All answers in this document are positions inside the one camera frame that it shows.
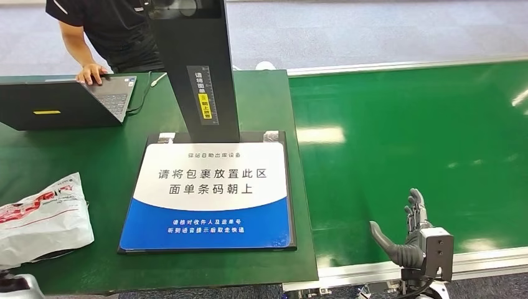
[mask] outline blue and white sign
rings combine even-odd
[[[287,190],[278,142],[149,145],[120,247],[288,247]]]

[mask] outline floor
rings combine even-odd
[[[528,53],[523,0],[232,1],[227,12],[241,69],[263,60],[292,69]],[[78,71],[42,6],[0,6],[0,26],[0,75]]]

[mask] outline laptop keyboard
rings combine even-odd
[[[116,95],[97,95],[97,99],[115,116],[121,116],[125,112],[126,93]]]

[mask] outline yellow label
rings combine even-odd
[[[36,115],[45,115],[45,114],[60,114],[58,110],[43,110],[43,111],[33,111]]]
[[[202,109],[202,115],[205,120],[213,119],[211,115],[211,108],[209,106],[209,97],[206,93],[198,93],[198,100],[200,101],[200,108]]]

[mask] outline laptop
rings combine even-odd
[[[74,79],[0,84],[0,122],[18,131],[119,126],[136,76],[102,79],[102,85]]]

